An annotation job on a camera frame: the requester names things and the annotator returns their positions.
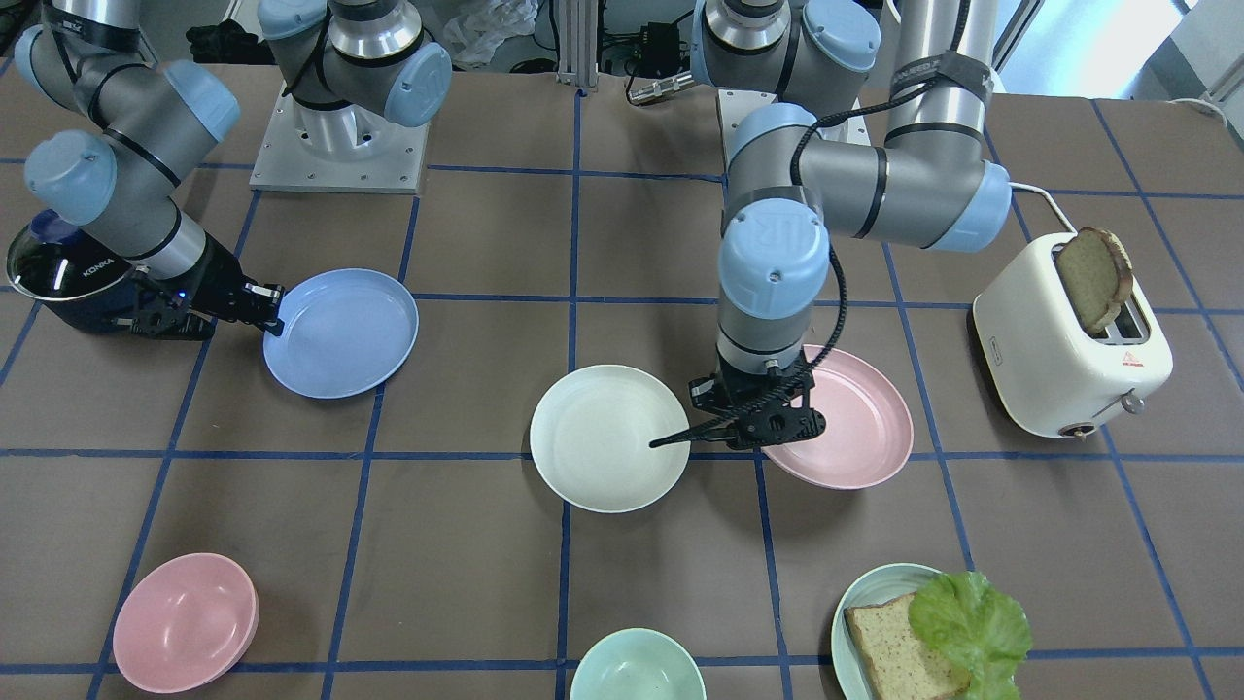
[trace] toaster lever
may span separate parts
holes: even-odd
[[[1144,399],[1137,397],[1135,389],[1130,389],[1127,390],[1127,394],[1122,394],[1120,395],[1118,399],[1115,399],[1110,404],[1106,404],[1106,408],[1093,414],[1092,418],[1096,419],[1097,417],[1105,414],[1115,404],[1121,404],[1123,407],[1123,410],[1127,412],[1128,414],[1132,414],[1133,417],[1138,417],[1144,413]]]

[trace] lettuce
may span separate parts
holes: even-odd
[[[912,632],[972,674],[964,700],[1019,700],[1015,669],[1033,648],[1024,609],[977,572],[940,574],[916,593]]]

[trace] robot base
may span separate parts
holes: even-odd
[[[366,157],[328,159],[302,143],[306,124],[290,96],[279,97],[250,175],[254,189],[277,191],[362,191],[418,194],[428,124],[376,124]]]

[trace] blue joint cap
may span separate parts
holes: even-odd
[[[194,112],[211,138],[215,138],[216,143],[224,140],[225,134],[241,116],[238,98],[229,92],[225,83],[208,68],[190,61],[173,61],[164,68],[164,78],[182,96],[182,101]]]
[[[929,250],[975,252],[998,237],[1010,210],[1010,173],[998,163],[985,162],[985,175],[968,208],[938,237]]]
[[[704,0],[695,0],[695,10],[692,12],[692,77],[700,85],[713,85],[713,78],[708,75],[708,63],[704,61]]]
[[[717,265],[722,290],[739,310],[786,318],[821,291],[830,271],[830,231],[800,201],[753,201],[726,225]]]
[[[445,47],[430,42],[407,58],[398,72],[388,99],[384,101],[384,118],[401,126],[423,126],[432,121],[449,93],[449,76],[453,63]]]
[[[743,150],[743,147],[756,138],[787,126],[810,127],[816,122],[812,112],[791,102],[775,102],[765,104],[751,112],[739,122],[739,128],[734,129],[734,138],[730,139],[730,152],[726,153],[726,167],[734,157]]]
[[[804,27],[826,56],[850,71],[862,73],[877,62],[881,26],[852,0],[809,0]]]
[[[256,15],[264,39],[279,41],[320,26],[327,11],[328,0],[262,0]]]
[[[117,185],[117,155],[98,136],[62,131],[26,158],[26,187],[73,225],[86,225],[108,208]]]
[[[44,34],[42,25],[35,25],[21,32],[21,37],[12,48],[12,57],[17,62],[17,72],[21,73],[21,77],[26,78],[26,82],[32,85],[35,90],[39,90],[45,97],[51,99],[52,97],[47,94],[44,86],[39,83],[39,78],[35,77],[35,40],[39,39],[40,34]]]

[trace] toaster knob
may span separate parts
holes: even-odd
[[[1136,390],[1131,390],[1127,394],[1118,398],[1118,403],[1123,407],[1123,410],[1133,417],[1138,417],[1144,413],[1144,399],[1136,395]]]

